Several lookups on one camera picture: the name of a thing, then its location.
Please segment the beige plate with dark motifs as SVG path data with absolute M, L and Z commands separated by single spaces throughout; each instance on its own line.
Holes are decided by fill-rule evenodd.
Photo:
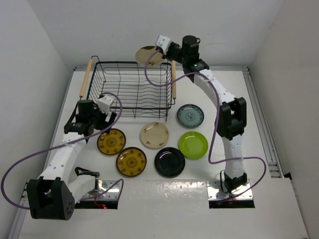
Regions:
M 160 52 L 157 52 L 156 46 L 152 46 L 152 45 L 144 46 L 136 52 L 135 54 L 136 62 L 144 66 L 147 60 L 149 59 L 149 57 L 153 53 L 156 53 L 156 54 L 149 61 L 148 66 L 160 65 L 164 61 L 162 54 Z

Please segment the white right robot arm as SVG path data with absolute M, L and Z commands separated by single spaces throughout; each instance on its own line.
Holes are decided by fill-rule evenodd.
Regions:
M 224 193 L 232 191 L 247 182 L 243 166 L 242 135 L 247 125 L 247 103 L 243 97 L 231 94 L 214 77 L 210 67 L 199 57 L 200 39 L 187 35 L 182 45 L 174 43 L 166 36 L 159 36 L 156 46 L 163 58 L 182 65 L 184 74 L 209 97 L 217 109 L 213 135 L 222 138 L 226 157 Z

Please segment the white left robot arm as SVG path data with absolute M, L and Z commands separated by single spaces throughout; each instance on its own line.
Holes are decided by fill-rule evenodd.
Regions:
M 79 100 L 64 126 L 60 148 L 37 179 L 29 180 L 26 191 L 33 219 L 69 220 L 75 204 L 97 187 L 98 172 L 83 171 L 69 183 L 76 159 L 95 130 L 109 131 L 116 113 L 110 111 L 114 98 Z

